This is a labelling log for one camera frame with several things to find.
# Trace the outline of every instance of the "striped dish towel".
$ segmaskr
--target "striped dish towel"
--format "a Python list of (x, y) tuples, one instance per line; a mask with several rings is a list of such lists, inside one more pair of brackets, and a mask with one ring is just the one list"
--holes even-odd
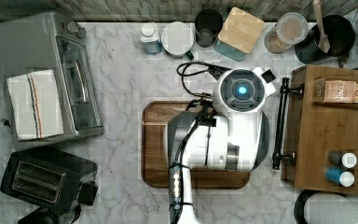
[(63, 134), (53, 70), (8, 78), (7, 86), (19, 141)]

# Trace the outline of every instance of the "wooden spoon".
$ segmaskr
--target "wooden spoon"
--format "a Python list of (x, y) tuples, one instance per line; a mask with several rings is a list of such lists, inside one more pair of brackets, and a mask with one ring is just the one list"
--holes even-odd
[(319, 44), (318, 47), (324, 52), (327, 53), (330, 49), (330, 43), (328, 42), (327, 35), (324, 33), (324, 23), (322, 19), (322, 10), (321, 10), (321, 1), (320, 0), (314, 0), (313, 1), (313, 11), (315, 13), (316, 17), (316, 23), (318, 24), (318, 29), (320, 38), (319, 38)]

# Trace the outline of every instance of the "black cup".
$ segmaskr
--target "black cup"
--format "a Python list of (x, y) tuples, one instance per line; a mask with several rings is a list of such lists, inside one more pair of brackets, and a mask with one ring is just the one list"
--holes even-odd
[(223, 17), (213, 9), (204, 9), (196, 17), (197, 44), (207, 48), (216, 40), (223, 27)]
[(307, 37), (295, 46), (296, 56), (302, 63), (317, 63), (326, 58), (345, 55), (353, 46), (355, 32), (350, 21), (338, 15), (323, 17), (323, 21), (330, 50), (324, 53), (318, 47), (320, 32), (315, 25), (308, 32)]

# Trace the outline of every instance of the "toaster oven handle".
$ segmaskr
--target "toaster oven handle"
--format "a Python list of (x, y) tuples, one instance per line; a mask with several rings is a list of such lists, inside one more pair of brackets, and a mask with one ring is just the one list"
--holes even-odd
[(81, 99), (80, 103), (88, 103), (89, 102), (89, 90), (87, 89), (87, 85), (85, 82), (86, 76), (84, 75), (84, 70), (83, 70), (79, 60), (75, 60), (75, 66), (76, 66), (76, 71), (78, 73), (78, 78), (80, 80), (81, 91), (82, 91), (82, 97), (80, 98)]

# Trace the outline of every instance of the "wooden shelf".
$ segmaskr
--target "wooden shelf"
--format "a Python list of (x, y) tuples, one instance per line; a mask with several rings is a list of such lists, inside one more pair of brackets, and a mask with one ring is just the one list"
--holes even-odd
[(358, 104), (348, 104), (348, 103), (328, 103), (328, 102), (313, 102), (315, 105), (324, 105), (324, 106), (335, 106), (348, 109), (358, 109)]
[(296, 152), (296, 164), (282, 165), (282, 180), (299, 189), (358, 194), (358, 164), (351, 169), (354, 185), (341, 187), (325, 178), (331, 150), (349, 151), (358, 158), (358, 105), (315, 104), (314, 80), (319, 77), (354, 80), (358, 70), (307, 65), (293, 72), (291, 88), (305, 84), (301, 100), (290, 98), (284, 154)]

